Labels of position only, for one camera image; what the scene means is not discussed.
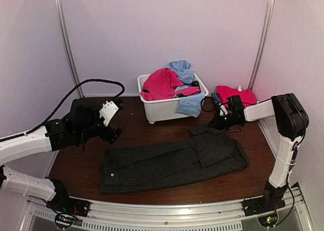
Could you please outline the black striped shirt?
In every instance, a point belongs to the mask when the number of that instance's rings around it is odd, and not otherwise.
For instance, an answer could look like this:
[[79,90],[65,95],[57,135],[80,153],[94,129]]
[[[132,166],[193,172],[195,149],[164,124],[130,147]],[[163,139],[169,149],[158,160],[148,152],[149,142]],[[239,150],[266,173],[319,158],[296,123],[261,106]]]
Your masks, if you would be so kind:
[[183,186],[245,169],[250,160],[238,140],[207,125],[190,138],[159,145],[112,148],[100,166],[99,191],[127,194]]

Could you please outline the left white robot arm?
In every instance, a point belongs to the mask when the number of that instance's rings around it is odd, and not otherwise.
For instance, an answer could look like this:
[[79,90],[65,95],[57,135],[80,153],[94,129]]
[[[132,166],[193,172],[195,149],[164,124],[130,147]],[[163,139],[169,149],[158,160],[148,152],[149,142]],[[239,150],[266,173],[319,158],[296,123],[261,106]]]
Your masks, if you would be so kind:
[[123,107],[121,99],[103,105],[87,98],[73,100],[70,112],[63,118],[45,121],[35,130],[1,139],[1,191],[40,198],[62,213],[69,212],[73,202],[62,181],[20,173],[7,163],[33,154],[84,146],[94,137],[112,144],[122,129],[109,124]]

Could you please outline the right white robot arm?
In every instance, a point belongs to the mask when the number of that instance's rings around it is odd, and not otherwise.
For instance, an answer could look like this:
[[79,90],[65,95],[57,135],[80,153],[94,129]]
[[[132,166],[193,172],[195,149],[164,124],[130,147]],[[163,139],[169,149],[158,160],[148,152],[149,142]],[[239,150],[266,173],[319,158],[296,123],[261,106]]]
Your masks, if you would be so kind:
[[279,133],[279,149],[272,173],[266,182],[260,208],[271,211],[289,188],[289,176],[296,163],[298,148],[303,142],[309,117],[293,93],[275,95],[255,104],[243,102],[239,95],[215,104],[215,115],[209,126],[218,130],[244,126],[246,122],[274,117]]

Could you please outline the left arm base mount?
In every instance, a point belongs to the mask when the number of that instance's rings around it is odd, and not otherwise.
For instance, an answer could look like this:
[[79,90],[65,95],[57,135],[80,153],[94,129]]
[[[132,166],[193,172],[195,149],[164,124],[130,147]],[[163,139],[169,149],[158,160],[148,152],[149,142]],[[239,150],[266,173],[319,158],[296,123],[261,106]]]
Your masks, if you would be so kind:
[[70,214],[72,216],[87,217],[90,202],[82,199],[69,197],[66,200],[46,201],[47,206],[58,213]]

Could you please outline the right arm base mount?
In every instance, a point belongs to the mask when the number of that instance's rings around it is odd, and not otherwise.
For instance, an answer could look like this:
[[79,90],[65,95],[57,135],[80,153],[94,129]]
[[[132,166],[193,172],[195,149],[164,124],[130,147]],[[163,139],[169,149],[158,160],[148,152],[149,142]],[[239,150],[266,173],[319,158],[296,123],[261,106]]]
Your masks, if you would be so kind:
[[267,204],[263,196],[257,198],[246,197],[241,202],[245,216],[258,215],[265,212],[275,211],[286,206],[284,200],[279,199],[274,204]]

